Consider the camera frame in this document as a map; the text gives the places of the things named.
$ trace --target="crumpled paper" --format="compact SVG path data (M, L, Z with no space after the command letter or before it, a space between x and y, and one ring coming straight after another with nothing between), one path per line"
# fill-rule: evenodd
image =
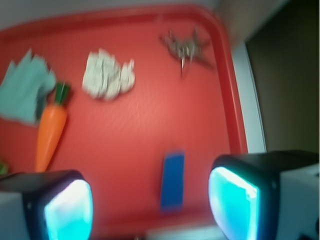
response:
M92 98L113 100L126 93L135 84L135 62L131 59L121 67L114 55L103 49L90 52L82 81L82 89Z

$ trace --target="scissors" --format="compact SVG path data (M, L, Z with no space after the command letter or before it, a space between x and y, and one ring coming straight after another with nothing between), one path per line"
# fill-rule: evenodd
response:
M189 60L188 68L193 61L199 62L207 68L214 68L202 54L202 49L208 47L211 42L209 40L204 42L199 41L197 27L194 29L192 37L183 41L179 40L172 30L169 30L169 36L162 34L160 40L167 46L171 55L181 61L181 74L184 73L186 60Z

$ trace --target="glowing light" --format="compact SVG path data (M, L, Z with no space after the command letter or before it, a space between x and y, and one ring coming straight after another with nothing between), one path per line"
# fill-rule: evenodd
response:
M258 187L224 167L217 167L211 171L208 191L214 219L228 239L257 239Z
M87 240L93 223L93 199L89 184L70 183L45 207L44 218L50 240Z

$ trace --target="orange carrot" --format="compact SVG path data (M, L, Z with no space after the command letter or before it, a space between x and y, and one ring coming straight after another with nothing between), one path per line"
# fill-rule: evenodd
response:
M68 84L58 82L54 104L48 105L42 113L37 139L36 172L46 171L56 150L67 120L67 110L63 107L63 103L69 90Z

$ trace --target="red tray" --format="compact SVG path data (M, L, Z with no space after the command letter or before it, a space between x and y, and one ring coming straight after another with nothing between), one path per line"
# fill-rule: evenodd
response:
M215 70L194 63L181 78L180 63L159 36L172 29L189 37L195 26ZM0 32L0 79L10 60L32 48L58 79L72 84L68 122L49 171L76 169L90 183L94 238L155 228L213 223L208 177L220 154L247 152L238 89L224 27L192 5L90 12L32 22ZM99 48L123 64L135 60L134 88L114 101L82 91L90 51ZM13 172L35 167L37 129L0 119L0 156ZM162 214L164 157L185 152L182 212Z

